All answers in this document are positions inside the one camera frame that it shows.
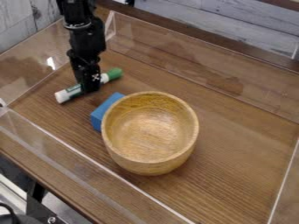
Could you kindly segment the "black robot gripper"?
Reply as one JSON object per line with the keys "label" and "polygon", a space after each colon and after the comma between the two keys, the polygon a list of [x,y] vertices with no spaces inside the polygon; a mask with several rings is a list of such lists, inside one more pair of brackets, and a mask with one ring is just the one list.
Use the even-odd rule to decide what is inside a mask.
{"label": "black robot gripper", "polygon": [[76,81],[84,94],[99,91],[99,55],[107,50],[105,26],[95,15],[95,0],[56,0],[69,32],[69,56]]}

